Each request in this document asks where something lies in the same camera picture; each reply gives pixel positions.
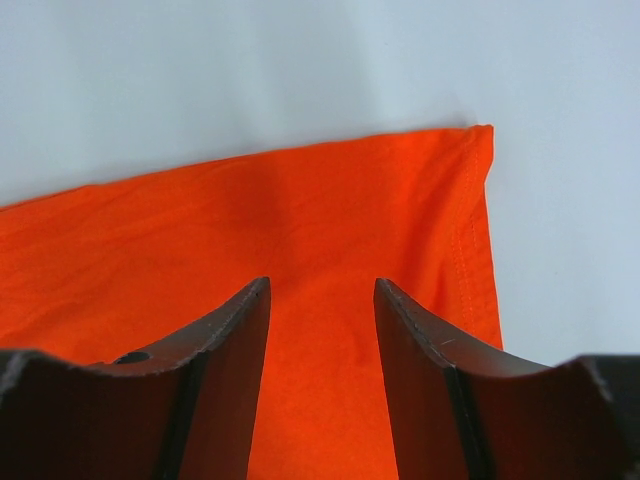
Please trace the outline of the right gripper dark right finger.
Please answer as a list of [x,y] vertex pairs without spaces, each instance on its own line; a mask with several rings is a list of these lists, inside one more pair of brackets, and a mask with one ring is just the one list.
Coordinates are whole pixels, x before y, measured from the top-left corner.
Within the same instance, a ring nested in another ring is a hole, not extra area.
[[635,479],[639,359],[548,367],[432,314],[393,282],[375,321],[402,479]]

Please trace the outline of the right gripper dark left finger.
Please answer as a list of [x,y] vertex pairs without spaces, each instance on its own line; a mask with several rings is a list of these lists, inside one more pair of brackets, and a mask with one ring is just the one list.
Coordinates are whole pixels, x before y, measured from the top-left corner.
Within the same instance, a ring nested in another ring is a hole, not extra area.
[[243,479],[271,305],[258,278],[112,363],[1,354],[5,479]]

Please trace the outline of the orange t-shirt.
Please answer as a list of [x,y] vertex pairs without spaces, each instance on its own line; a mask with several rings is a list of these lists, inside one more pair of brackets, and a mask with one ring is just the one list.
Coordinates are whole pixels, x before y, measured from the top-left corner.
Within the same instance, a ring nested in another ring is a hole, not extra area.
[[1,211],[1,343],[117,355],[268,277],[249,475],[393,479],[375,281],[502,343],[489,125],[381,135],[87,186]]

